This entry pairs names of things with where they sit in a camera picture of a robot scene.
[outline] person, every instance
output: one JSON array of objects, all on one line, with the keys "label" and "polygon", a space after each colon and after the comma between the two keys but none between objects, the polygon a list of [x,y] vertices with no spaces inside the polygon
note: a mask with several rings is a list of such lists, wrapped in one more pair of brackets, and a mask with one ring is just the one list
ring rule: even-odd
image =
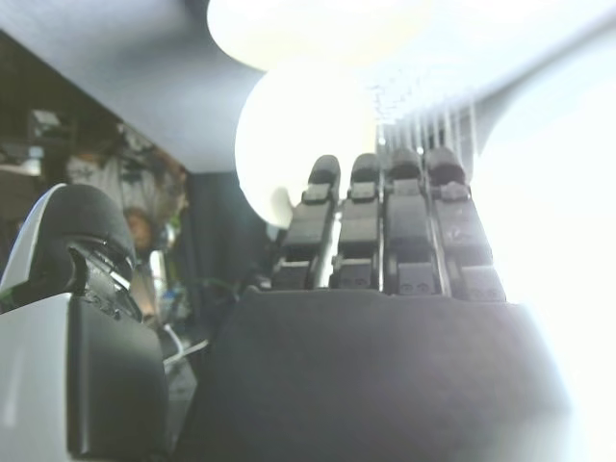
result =
[{"label": "person", "polygon": [[103,191],[123,211],[138,256],[131,293],[143,314],[156,319],[147,262],[163,226],[185,204],[184,169],[155,146],[145,153],[136,151],[124,142],[115,123],[95,119],[80,123],[66,176],[72,184]]}]

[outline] ceiling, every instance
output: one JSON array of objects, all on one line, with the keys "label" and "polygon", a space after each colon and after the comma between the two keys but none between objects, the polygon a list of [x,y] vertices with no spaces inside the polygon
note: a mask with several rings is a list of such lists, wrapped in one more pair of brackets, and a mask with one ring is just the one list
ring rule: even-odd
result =
[{"label": "ceiling", "polygon": [[[448,10],[452,2],[433,0],[431,25],[403,57],[434,57],[440,65],[453,56],[479,94],[510,83],[616,12],[609,0],[524,0],[517,14],[488,0],[460,3],[462,10]],[[189,170],[226,171],[234,168],[240,112],[263,73],[220,51],[206,9],[206,1],[193,0],[0,0],[0,29]],[[443,31],[447,39],[437,40]]]}]

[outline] black curtain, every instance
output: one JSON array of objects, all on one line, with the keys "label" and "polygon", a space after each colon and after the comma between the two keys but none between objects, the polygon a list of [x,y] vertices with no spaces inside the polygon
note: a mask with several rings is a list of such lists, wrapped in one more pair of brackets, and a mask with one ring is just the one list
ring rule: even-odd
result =
[{"label": "black curtain", "polygon": [[230,309],[225,286],[269,271],[266,224],[245,200],[235,172],[191,175],[187,190],[177,246],[180,274],[197,321],[216,335]]}]

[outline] bright light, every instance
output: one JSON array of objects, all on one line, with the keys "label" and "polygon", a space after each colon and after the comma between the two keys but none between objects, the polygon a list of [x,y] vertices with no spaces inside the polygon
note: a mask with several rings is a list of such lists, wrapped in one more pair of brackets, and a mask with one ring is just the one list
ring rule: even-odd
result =
[{"label": "bright light", "polygon": [[616,33],[517,93],[473,184],[507,294],[543,329],[593,461],[616,456],[614,63]]},{"label": "bright light", "polygon": [[355,158],[375,142],[372,103],[353,76],[295,60],[266,74],[246,100],[235,140],[240,186],[262,219],[288,227],[318,157],[338,158],[346,191]]},{"label": "bright light", "polygon": [[269,70],[299,57],[347,65],[391,54],[428,23],[432,0],[211,0],[212,38],[236,60]]}]

